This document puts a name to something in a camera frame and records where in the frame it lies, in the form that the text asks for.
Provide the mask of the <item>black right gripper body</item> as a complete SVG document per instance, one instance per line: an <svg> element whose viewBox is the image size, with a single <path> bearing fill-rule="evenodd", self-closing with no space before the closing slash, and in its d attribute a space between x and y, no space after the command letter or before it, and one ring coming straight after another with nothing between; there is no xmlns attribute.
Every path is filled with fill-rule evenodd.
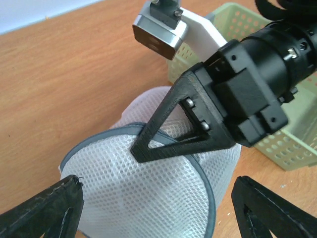
<svg viewBox="0 0 317 238"><path fill-rule="evenodd" d="M213 148L251 147L286 126L279 98L289 88L282 57L255 39L231 40L194 66L210 108L198 113L195 133Z"/></svg>

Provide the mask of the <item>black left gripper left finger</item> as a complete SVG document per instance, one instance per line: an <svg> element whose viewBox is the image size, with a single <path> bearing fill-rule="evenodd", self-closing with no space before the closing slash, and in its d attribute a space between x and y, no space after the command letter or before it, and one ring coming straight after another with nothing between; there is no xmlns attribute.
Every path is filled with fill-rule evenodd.
<svg viewBox="0 0 317 238"><path fill-rule="evenodd" d="M73 238L83 210L83 184L69 175L0 215L2 238Z"/></svg>

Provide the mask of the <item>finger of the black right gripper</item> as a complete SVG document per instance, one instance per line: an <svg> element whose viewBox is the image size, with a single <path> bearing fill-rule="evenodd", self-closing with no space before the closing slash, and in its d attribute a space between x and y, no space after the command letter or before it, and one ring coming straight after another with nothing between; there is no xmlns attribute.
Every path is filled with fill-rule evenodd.
<svg viewBox="0 0 317 238"><path fill-rule="evenodd" d="M131 147L138 162L234 146L211 83L211 76L202 63L181 74Z"/></svg>

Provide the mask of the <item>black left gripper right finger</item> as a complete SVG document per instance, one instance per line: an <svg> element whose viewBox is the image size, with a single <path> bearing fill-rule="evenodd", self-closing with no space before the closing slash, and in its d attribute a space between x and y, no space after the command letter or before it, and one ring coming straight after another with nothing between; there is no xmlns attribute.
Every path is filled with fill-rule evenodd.
<svg viewBox="0 0 317 238"><path fill-rule="evenodd" d="M317 219L248 176L238 177L231 199L243 238L315 238Z"/></svg>

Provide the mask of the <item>white mesh laundry bag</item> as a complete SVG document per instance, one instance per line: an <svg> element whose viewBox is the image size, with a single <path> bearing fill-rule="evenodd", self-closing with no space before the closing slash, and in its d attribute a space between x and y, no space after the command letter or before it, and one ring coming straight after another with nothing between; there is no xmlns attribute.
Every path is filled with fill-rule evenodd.
<svg viewBox="0 0 317 238"><path fill-rule="evenodd" d="M61 177L83 184L78 229L89 238L210 238L239 144L225 150L138 163L130 152L169 87L138 96L111 129L76 145Z"/></svg>

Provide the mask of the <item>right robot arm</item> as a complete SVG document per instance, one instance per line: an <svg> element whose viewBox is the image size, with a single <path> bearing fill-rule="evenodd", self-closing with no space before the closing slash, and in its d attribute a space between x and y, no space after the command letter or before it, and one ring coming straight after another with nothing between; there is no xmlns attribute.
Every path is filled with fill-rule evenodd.
<svg viewBox="0 0 317 238"><path fill-rule="evenodd" d="M242 40L227 41L206 18L176 0L145 2L133 23L135 39L173 59L182 43L200 61L175 81L131 147L148 162L222 150L238 143L255 145L286 126L282 104L294 99L297 84L317 69L317 3L256 1L269 20ZM150 148L173 109L180 105L193 132L175 143Z"/></svg>

